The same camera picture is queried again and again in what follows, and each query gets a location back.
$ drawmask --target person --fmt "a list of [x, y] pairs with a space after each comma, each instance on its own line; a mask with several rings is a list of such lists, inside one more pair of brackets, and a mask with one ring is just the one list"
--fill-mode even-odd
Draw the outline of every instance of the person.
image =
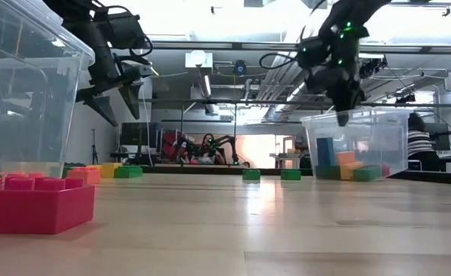
[[300, 169], [310, 169], [311, 168], [311, 157], [309, 156], [309, 143], [308, 137], [306, 135], [305, 129], [295, 135], [295, 149], [300, 151]]
[[408, 160], [419, 160], [423, 171], [440, 171], [440, 158], [432, 148], [425, 122], [417, 113], [408, 118]]

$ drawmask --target tripod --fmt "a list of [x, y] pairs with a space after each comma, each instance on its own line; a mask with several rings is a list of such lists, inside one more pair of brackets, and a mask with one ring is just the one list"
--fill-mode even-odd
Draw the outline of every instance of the tripod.
[[92, 129], [93, 131], [93, 146], [91, 146], [93, 151], [93, 165], [98, 164], [99, 161], [97, 160], [97, 151], [96, 151], [96, 130]]

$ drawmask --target clear plastic bin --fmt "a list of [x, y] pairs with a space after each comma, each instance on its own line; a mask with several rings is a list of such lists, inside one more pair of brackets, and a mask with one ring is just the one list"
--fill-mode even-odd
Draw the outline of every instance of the clear plastic bin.
[[302, 118], [314, 176], [319, 179], [372, 181], [408, 167], [408, 116], [403, 109], [348, 111], [338, 126], [336, 114]]
[[41, 10], [0, 0], [0, 172], [61, 176], [77, 83], [94, 52]]

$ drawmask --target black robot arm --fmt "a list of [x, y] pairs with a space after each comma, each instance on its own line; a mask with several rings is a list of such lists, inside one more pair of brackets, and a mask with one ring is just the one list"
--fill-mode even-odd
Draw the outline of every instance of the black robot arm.
[[[106, 7], [96, 0], [44, 0], [44, 3], [64, 19], [63, 27], [95, 53], [95, 63], [89, 67], [92, 87], [80, 89], [76, 101], [84, 102], [106, 121], [117, 126], [109, 97], [99, 97], [103, 92], [117, 87], [132, 115], [139, 119], [140, 80], [153, 74], [150, 62], [144, 58], [152, 51], [152, 42], [140, 27], [139, 15], [132, 15], [122, 6]], [[112, 8], [123, 9], [124, 12], [110, 14]], [[120, 57], [113, 54], [108, 43], [113, 48], [129, 50], [130, 55]], [[143, 48], [149, 48], [147, 53], [135, 54], [133, 51]], [[125, 61], [141, 65], [134, 66]]]

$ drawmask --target monitor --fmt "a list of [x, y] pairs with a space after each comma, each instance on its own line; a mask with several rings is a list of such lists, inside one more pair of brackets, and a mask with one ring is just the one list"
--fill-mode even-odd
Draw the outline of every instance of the monitor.
[[450, 150], [449, 135], [434, 136], [436, 133], [446, 133], [449, 127], [446, 123], [425, 123], [426, 131], [430, 134], [434, 150]]

